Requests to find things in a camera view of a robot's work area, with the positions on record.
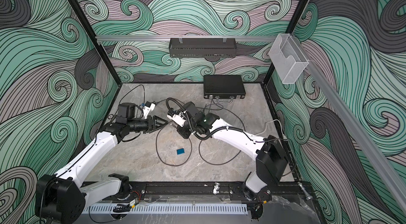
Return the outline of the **teal small block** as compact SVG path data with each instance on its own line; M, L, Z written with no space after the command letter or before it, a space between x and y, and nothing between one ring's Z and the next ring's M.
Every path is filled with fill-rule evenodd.
M178 155L184 154L184 153L185 153L185 150L183 148L177 150Z

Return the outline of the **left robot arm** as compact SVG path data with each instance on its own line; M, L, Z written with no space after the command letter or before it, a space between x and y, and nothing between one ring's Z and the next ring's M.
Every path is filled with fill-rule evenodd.
M140 118L135 116L138 105L122 103L115 122L105 124L95 139L66 166L53 175L43 175L37 183L35 215L61 224L74 223L89 206L114 196L126 200L131 194L129 178L111 174L99 182L83 186L83 182L100 160L131 132L152 133L167 125L165 119L150 116L155 102L142 106Z

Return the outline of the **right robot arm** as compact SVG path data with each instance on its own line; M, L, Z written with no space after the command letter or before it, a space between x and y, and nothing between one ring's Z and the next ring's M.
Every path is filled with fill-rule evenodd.
M167 117L177 124L177 132L183 138L193 134L201 141L221 140L255 161L256 170L248 175L242 187L249 200L255 200L263 188L277 186L289 164L280 139L272 135L264 138L250 134L216 114L204 114L193 102L186 103L179 110L169 107Z

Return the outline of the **black briefcase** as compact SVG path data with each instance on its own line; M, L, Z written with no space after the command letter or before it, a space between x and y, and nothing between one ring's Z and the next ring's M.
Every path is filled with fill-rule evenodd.
M205 99L244 99L244 83L240 75L208 75L203 78Z

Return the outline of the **black wall shelf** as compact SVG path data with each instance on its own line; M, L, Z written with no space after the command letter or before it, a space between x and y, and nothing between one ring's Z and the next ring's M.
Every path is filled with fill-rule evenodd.
M237 43L234 38L172 38L169 42L172 58L234 58Z

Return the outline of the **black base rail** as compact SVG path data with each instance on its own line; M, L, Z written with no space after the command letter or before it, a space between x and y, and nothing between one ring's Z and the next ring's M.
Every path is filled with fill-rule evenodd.
M217 196L234 201L271 200L273 196L304 196L295 182L281 182L276 186L266 186L260 192L248 192L242 182L135 182L132 189L142 199L153 196Z

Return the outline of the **clear acrylic wall holder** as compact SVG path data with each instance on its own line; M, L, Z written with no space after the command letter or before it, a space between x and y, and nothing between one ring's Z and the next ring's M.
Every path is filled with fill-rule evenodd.
M296 83L309 64L300 41L291 34L279 34L268 54L283 84Z

